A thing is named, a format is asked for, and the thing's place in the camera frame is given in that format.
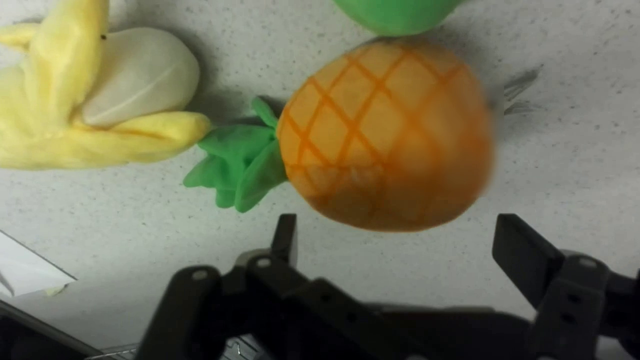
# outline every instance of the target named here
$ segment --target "toy banana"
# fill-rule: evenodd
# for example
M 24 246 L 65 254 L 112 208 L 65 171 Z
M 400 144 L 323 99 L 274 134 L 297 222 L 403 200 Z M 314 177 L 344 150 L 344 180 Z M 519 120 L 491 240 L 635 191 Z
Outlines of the toy banana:
M 208 130 L 181 113 L 200 69 L 172 35 L 106 35 L 108 0 L 57 0 L 41 24 L 0 30 L 24 59 L 0 70 L 0 166 L 95 169 L 170 159 Z

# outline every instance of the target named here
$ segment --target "green toy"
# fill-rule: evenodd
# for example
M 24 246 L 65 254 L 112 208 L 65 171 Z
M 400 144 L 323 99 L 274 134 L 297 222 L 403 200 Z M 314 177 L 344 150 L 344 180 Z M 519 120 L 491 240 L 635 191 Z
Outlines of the green toy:
M 335 4 L 380 36 L 411 36 L 436 28 L 460 0 L 335 0 Z
M 183 180 L 185 189 L 216 189 L 219 208 L 251 210 L 271 189 L 286 183 L 278 119 L 265 103 L 253 101 L 264 125 L 234 125 L 212 132 L 200 143 L 208 155 Z

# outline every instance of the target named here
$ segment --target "plush toy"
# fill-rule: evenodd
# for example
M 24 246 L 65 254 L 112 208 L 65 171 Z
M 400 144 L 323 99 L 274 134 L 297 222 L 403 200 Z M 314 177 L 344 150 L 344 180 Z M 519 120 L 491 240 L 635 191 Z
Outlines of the plush toy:
M 460 0 L 335 0 L 335 4 L 380 36 L 411 36 L 436 28 Z
M 329 62 L 279 120 L 218 128 L 185 187 L 250 210 L 275 184 L 323 216 L 370 231 L 421 231 L 462 215 L 493 166 L 491 120 L 472 70 L 444 48 L 376 41 Z
M 0 166 L 152 163 L 209 122 L 180 113 L 195 93 L 192 52 L 160 30 L 106 35 L 108 0 L 57 0 L 41 24 L 0 30 L 24 59 L 0 70 Z

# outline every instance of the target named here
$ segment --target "white countertop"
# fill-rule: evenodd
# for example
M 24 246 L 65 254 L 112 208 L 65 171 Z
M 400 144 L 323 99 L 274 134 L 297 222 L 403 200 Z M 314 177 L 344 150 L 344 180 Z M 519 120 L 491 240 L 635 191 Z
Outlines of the white countertop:
M 40 19 L 50 2 L 4 0 L 0 24 Z M 174 30 L 205 62 L 195 109 L 247 114 L 255 94 L 286 101 L 305 77 L 372 39 L 327 0 L 116 0 L 117 28 Z M 152 166 L 80 172 L 0 171 L 0 229 L 77 285 L 20 309 L 94 344 L 138 343 L 167 279 L 189 265 L 227 271 L 265 246 L 281 213 L 299 222 L 299 271 L 361 300 L 532 310 L 489 259 L 493 221 L 516 213 L 558 248 L 612 271 L 640 266 L 640 2 L 464 0 L 430 35 L 466 59 L 486 91 L 543 66 L 519 114 L 496 122 L 498 166 L 475 206 L 445 226 L 374 234 L 312 213 L 289 189 L 253 213 L 213 208 L 181 177 L 189 150 Z

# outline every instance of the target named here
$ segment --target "toy pineapple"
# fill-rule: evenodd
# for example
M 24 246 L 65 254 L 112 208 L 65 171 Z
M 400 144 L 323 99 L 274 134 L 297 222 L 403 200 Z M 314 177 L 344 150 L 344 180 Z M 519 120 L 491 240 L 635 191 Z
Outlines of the toy pineapple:
M 462 215 L 493 166 L 491 120 L 472 70 L 417 41 L 364 45 L 309 77 L 279 120 L 218 128 L 185 187 L 240 213 L 288 180 L 323 216 L 421 231 Z

